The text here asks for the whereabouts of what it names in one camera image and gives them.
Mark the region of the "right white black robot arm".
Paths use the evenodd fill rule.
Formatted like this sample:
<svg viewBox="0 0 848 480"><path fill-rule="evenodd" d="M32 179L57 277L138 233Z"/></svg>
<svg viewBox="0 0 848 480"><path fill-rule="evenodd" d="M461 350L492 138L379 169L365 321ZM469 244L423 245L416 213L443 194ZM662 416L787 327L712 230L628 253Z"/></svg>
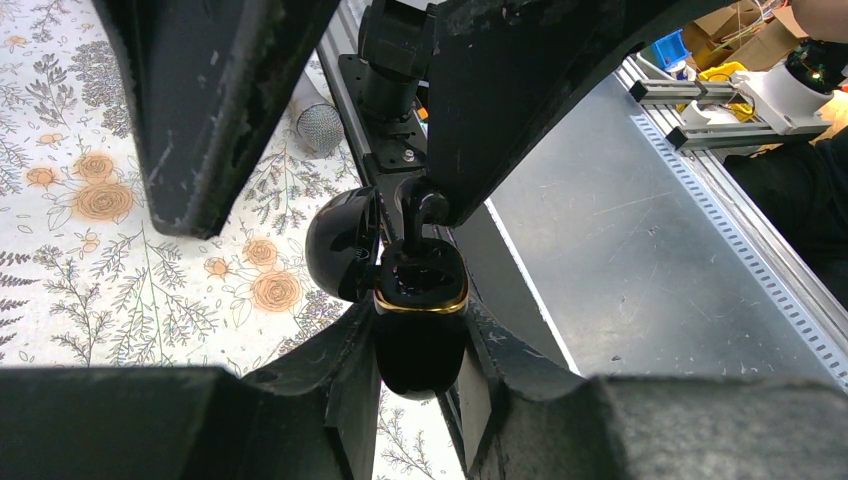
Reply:
<svg viewBox="0 0 848 480"><path fill-rule="evenodd" d="M151 220L220 233L336 1L98 1ZM358 58L381 96L429 85L427 177L462 224L542 138L639 48L716 1L375 1Z"/></svg>

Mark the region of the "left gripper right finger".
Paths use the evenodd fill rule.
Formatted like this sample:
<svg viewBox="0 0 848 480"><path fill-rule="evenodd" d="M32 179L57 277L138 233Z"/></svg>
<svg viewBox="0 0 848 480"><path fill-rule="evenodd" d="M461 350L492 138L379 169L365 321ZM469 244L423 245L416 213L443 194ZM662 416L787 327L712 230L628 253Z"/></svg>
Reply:
<svg viewBox="0 0 848 480"><path fill-rule="evenodd" d="M458 380L472 479L843 479L847 398L806 379L581 377L472 301Z"/></svg>

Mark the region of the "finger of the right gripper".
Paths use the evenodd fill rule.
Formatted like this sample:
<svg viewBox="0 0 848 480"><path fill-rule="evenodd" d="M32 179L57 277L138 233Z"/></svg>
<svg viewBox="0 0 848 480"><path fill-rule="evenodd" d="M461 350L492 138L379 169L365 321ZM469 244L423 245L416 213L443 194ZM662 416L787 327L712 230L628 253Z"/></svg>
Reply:
<svg viewBox="0 0 848 480"><path fill-rule="evenodd" d="M427 177L455 227L631 53L710 0L446 1L429 66Z"/></svg>
<svg viewBox="0 0 848 480"><path fill-rule="evenodd" d="M217 236L334 1L98 1L154 228Z"/></svg>

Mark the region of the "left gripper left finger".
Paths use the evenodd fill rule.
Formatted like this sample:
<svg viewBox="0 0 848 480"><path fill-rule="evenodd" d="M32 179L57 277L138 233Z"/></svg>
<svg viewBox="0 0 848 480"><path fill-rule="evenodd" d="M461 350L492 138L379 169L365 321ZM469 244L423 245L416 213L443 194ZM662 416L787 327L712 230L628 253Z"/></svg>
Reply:
<svg viewBox="0 0 848 480"><path fill-rule="evenodd" d="M244 377L220 367L5 368L5 479L367 479L380 380L351 306Z"/></svg>

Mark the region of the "black earbud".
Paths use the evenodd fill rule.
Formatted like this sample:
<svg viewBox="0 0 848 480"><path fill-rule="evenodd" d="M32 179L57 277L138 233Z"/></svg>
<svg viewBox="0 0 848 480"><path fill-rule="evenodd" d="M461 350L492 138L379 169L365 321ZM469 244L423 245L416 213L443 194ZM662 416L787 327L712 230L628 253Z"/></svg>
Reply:
<svg viewBox="0 0 848 480"><path fill-rule="evenodd" d="M426 224L439 224L450 211L447 198L427 177L408 177L397 187L395 201L402 215L404 254L415 258L423 255Z"/></svg>

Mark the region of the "black earbud case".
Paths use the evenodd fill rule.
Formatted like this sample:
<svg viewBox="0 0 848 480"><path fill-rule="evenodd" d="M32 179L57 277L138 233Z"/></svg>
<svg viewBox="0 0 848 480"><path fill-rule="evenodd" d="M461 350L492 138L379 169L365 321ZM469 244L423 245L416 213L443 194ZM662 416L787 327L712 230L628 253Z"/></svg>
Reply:
<svg viewBox="0 0 848 480"><path fill-rule="evenodd" d="M372 187L341 193L325 204L307 232L305 259L313 282L332 297L368 303L383 383L423 400L456 381L468 331L463 319L470 287L465 261L449 242L424 236L420 257L400 239L380 244L380 205Z"/></svg>

